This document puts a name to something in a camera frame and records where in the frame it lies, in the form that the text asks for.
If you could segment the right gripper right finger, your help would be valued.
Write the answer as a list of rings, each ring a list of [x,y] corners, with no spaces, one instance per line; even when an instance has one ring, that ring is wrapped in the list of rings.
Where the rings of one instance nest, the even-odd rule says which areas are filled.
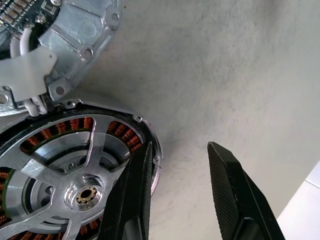
[[[209,142],[214,208],[224,240],[283,240],[273,211],[231,151]]]

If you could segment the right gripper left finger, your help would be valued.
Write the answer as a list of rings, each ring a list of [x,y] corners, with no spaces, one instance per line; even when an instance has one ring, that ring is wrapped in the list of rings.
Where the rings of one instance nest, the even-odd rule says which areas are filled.
[[[108,196],[100,240],[147,240],[152,190],[152,142],[144,143],[126,164]]]

